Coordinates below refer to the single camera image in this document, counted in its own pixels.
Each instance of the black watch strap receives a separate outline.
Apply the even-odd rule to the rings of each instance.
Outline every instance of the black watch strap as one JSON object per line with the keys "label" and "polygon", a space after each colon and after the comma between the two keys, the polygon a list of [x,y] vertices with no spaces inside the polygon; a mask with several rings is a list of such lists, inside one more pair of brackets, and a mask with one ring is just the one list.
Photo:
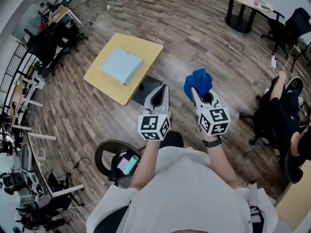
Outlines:
{"label": "black watch strap", "polygon": [[207,142],[207,141],[203,140],[204,146],[207,147],[207,148],[213,148],[213,147],[218,146],[219,144],[221,144],[222,143],[222,138],[219,135],[217,137],[218,137],[218,139],[215,140],[215,141],[212,141],[212,142]]}

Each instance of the chair wheel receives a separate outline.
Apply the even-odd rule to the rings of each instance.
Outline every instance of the chair wheel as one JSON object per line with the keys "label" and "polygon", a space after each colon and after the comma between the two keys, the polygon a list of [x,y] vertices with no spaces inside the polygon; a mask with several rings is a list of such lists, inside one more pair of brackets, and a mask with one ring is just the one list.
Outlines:
{"label": "chair wheel", "polygon": [[254,139],[252,139],[252,138],[249,139],[249,140],[248,140],[248,144],[251,145],[251,146],[252,146],[252,145],[255,145]]}

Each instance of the blue cloth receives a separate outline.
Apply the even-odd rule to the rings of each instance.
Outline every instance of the blue cloth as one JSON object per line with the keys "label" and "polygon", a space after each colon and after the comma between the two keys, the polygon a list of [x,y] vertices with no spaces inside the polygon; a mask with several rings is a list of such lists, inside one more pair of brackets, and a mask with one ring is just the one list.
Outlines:
{"label": "blue cloth", "polygon": [[196,70],[191,75],[186,77],[184,92],[192,101],[191,87],[195,87],[199,94],[203,97],[213,87],[212,77],[206,73],[204,68]]}

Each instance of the person's right arm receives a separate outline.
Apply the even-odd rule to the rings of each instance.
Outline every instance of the person's right arm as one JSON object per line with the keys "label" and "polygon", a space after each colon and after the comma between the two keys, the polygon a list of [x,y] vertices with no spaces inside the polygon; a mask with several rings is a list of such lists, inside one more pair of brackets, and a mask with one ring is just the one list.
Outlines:
{"label": "person's right arm", "polygon": [[278,98],[278,99],[281,98],[282,92],[283,92],[283,87],[284,87],[286,79],[287,79],[286,73],[283,71],[279,71],[278,72],[278,81],[276,82],[275,86],[273,87],[273,90],[272,90],[271,95],[270,95],[270,101],[273,98]]}
{"label": "person's right arm", "polygon": [[[208,142],[217,140],[216,136],[208,136],[205,132],[202,132],[202,137]],[[207,151],[213,171],[233,189],[242,187],[232,165],[225,155],[222,145],[220,144],[213,148],[207,148]]]}

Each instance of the metal railing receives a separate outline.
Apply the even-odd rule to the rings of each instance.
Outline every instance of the metal railing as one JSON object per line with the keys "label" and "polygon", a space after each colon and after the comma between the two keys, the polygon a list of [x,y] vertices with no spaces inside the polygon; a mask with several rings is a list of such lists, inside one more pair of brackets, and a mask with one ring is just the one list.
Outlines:
{"label": "metal railing", "polygon": [[14,93],[16,82],[20,79],[21,75],[26,76],[28,67],[32,66],[36,60],[38,60],[37,57],[28,53],[26,39],[24,36],[9,62],[0,85],[1,114],[8,112],[10,107],[9,103]]}

